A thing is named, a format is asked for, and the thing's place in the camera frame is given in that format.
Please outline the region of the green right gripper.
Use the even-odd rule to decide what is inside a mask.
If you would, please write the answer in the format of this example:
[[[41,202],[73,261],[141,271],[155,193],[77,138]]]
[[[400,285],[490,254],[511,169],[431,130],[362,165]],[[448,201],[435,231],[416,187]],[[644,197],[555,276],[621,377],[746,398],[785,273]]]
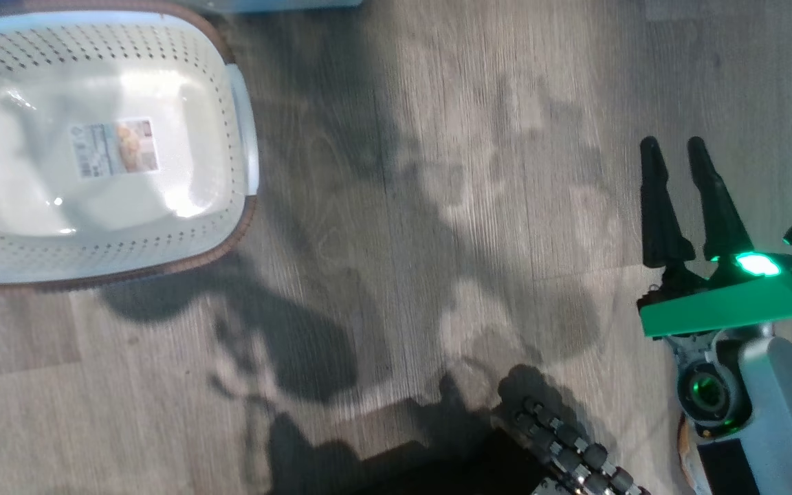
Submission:
[[[687,336],[792,319],[792,256],[758,253],[701,137],[686,144],[692,181],[700,193],[706,260],[719,260],[701,278],[685,267],[667,269],[662,283],[636,302],[647,338]],[[657,138],[645,137],[641,154],[642,263],[668,267],[694,260],[668,192],[668,169]]]

